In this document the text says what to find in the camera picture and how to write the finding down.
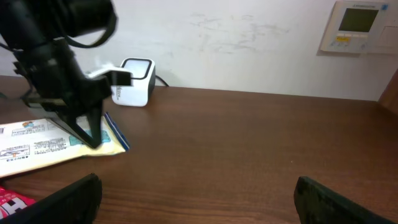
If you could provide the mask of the yellow snack bag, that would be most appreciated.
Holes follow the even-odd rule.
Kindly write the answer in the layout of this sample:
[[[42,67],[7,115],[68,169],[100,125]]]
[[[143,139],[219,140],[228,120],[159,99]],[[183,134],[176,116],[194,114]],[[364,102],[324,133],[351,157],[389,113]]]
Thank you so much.
[[[84,156],[112,156],[130,144],[106,113],[101,118],[101,145],[92,149],[46,119],[1,125],[1,177],[52,166]]]

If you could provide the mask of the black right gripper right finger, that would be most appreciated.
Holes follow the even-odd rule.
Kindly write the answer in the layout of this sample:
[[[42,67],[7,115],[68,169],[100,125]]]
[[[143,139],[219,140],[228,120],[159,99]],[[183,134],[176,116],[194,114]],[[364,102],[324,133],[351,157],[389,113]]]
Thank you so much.
[[[394,224],[306,176],[298,178],[294,204],[304,224]]]

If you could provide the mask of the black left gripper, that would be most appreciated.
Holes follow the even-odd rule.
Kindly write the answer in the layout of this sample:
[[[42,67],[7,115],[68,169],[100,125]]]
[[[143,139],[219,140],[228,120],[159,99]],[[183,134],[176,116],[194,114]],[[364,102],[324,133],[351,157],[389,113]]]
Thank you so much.
[[[85,145],[93,149],[100,146],[103,100],[111,95],[108,78],[84,75],[64,39],[18,50],[14,55],[18,72],[36,90],[23,97],[24,103],[43,108],[40,115]],[[76,122],[83,115],[87,116],[91,135]]]

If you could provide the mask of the red Hacks candy bag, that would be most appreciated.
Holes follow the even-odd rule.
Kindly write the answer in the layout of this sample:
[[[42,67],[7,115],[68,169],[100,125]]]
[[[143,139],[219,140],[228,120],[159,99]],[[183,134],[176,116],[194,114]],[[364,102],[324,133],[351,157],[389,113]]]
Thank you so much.
[[[1,219],[22,210],[36,201],[11,190],[1,187]]]

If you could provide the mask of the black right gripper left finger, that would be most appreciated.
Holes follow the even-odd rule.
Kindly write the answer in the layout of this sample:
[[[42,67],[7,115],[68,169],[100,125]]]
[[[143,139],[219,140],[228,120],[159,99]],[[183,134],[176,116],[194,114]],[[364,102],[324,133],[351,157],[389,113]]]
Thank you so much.
[[[91,224],[100,208],[102,189],[101,179],[89,174],[26,208],[6,204],[15,213],[1,219],[1,224]]]

